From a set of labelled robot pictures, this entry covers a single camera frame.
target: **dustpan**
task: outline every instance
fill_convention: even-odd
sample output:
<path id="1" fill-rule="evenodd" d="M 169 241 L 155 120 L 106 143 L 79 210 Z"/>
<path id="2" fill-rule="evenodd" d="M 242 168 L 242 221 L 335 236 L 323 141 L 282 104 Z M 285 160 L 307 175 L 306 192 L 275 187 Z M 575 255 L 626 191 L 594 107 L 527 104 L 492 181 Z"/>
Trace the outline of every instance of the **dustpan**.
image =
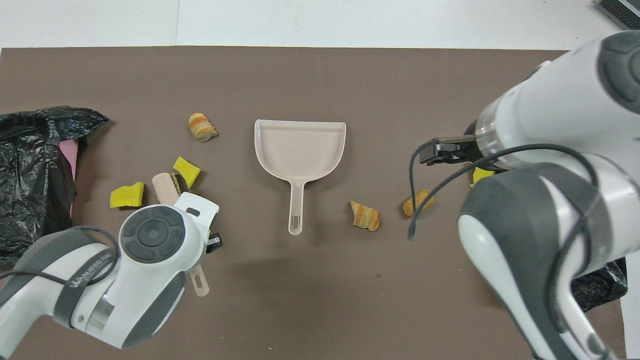
<path id="1" fill-rule="evenodd" d="M 305 184 L 332 172 L 344 151 L 343 122 L 255 121 L 255 154 L 269 174 L 291 184 L 289 233 L 302 233 Z"/>

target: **white floor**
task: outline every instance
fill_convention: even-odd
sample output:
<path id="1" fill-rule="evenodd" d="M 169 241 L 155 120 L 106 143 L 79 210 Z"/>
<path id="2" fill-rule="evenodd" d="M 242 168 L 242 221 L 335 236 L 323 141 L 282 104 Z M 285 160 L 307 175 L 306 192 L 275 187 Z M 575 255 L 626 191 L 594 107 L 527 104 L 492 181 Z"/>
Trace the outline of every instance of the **white floor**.
<path id="1" fill-rule="evenodd" d="M 3 47 L 247 45 L 572 49 L 619 31 L 591 0 L 0 0 Z M 640 255 L 627 356 L 640 357 Z"/>

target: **brown table surface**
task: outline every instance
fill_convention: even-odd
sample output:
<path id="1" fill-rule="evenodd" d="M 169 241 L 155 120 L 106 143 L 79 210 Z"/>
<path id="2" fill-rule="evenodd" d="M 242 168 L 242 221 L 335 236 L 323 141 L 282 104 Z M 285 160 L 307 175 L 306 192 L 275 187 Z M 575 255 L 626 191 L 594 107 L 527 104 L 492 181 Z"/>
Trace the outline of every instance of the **brown table surface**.
<path id="1" fill-rule="evenodd" d="M 491 101 L 557 51 L 132 47 L 3 49 L 0 113 L 56 105 L 111 122 L 89 137 L 77 169 L 76 225 L 116 234 L 132 210 L 115 188 L 202 168 L 192 191 L 220 205 L 225 246 L 202 267 L 211 293 L 188 284 L 150 341 L 117 350 L 42 318 L 12 359 L 528 359 L 509 314 L 468 260 L 456 219 L 466 178 L 436 197 L 408 241 L 408 163 L 436 136 L 460 135 Z M 220 136 L 198 143 L 195 111 Z M 304 230 L 287 232 L 289 184 L 260 166 L 256 119 L 347 124 L 340 165 L 305 188 Z M 433 188 L 459 165 L 416 168 Z M 381 213 L 374 233 L 351 225 L 348 201 Z M 619 302 L 592 310 L 624 357 Z"/>

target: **dustpan handle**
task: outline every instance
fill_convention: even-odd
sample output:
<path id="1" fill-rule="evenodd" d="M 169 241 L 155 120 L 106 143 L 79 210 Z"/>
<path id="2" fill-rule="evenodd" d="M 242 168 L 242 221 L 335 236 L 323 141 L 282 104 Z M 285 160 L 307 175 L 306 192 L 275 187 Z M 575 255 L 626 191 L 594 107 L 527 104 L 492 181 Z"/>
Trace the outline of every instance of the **dustpan handle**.
<path id="1" fill-rule="evenodd" d="M 304 183 L 291 183 L 291 203 L 289 206 L 289 234 L 302 233 L 302 201 L 304 198 Z"/>

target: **black plastic bag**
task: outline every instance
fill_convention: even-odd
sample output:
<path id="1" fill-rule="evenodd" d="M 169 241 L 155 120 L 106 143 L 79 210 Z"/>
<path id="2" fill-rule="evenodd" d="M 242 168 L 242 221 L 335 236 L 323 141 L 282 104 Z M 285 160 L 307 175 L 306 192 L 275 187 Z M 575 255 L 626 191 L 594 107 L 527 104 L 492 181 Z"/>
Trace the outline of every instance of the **black plastic bag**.
<path id="1" fill-rule="evenodd" d="M 108 119 L 60 106 L 0 115 L 0 265 L 15 264 L 40 237 L 72 226 L 76 196 L 61 141 L 79 139 Z"/>
<path id="2" fill-rule="evenodd" d="M 571 282 L 571 293 L 584 313 L 596 306 L 621 298 L 627 290 L 625 258 L 611 261 L 603 268 Z"/>

